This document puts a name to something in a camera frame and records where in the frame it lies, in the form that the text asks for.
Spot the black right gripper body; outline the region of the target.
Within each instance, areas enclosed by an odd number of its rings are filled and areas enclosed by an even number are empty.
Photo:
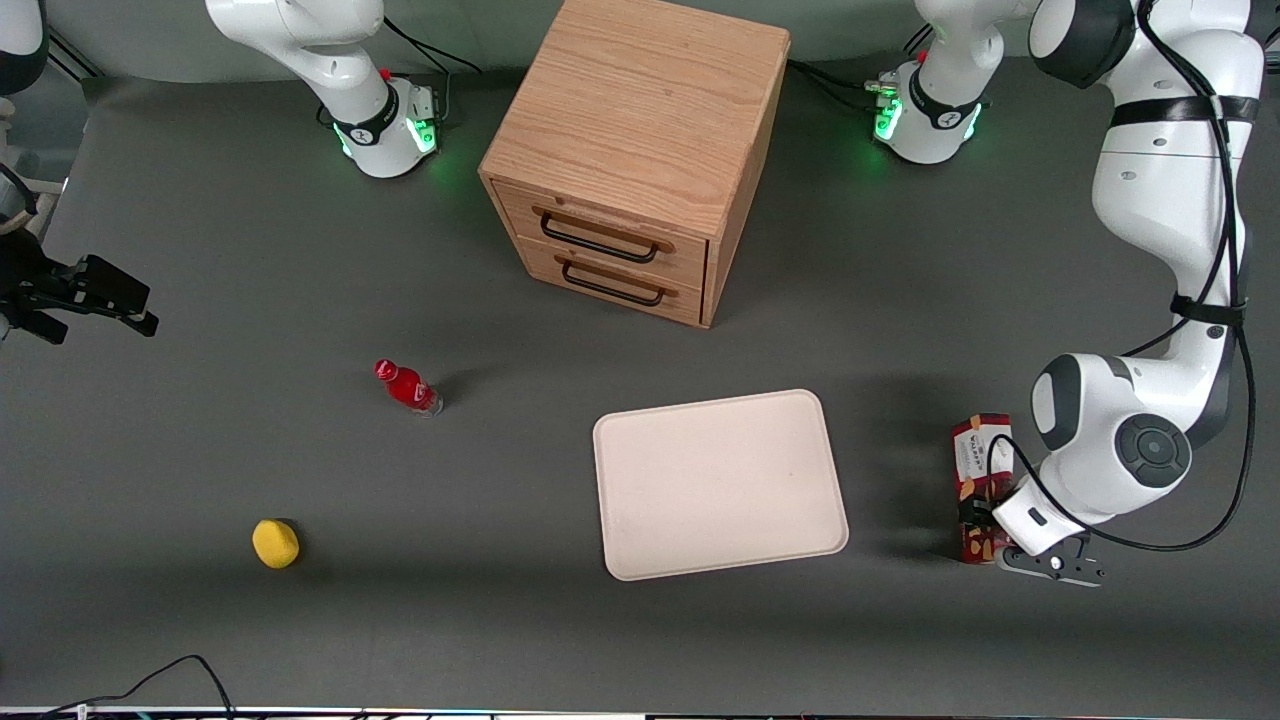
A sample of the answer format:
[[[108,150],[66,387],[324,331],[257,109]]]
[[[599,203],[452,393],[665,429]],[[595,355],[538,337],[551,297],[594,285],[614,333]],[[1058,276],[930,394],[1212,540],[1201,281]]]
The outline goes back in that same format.
[[[22,323],[29,313],[26,304],[33,296],[35,309],[74,311],[70,287],[74,268],[50,259],[29,231],[13,231],[1,237],[1,305],[5,323]]]

